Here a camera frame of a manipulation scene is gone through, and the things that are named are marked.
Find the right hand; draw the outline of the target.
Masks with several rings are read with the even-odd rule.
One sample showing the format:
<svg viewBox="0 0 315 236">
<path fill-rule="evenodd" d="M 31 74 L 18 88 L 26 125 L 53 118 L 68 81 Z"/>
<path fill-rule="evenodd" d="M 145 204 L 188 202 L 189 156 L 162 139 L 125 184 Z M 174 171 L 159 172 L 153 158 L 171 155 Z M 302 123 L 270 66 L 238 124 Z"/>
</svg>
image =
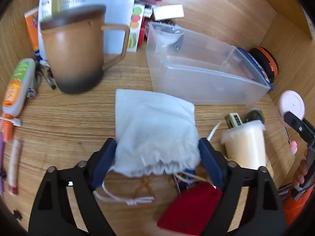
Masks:
<svg viewBox="0 0 315 236">
<path fill-rule="evenodd" d="M 308 157 L 308 150 L 304 152 L 305 158 L 302 159 L 299 163 L 299 167 L 296 169 L 296 172 L 293 176 L 293 186 L 297 187 L 304 183 L 305 176 L 308 173 L 308 167 L 307 167 L 307 157 Z"/>
</svg>

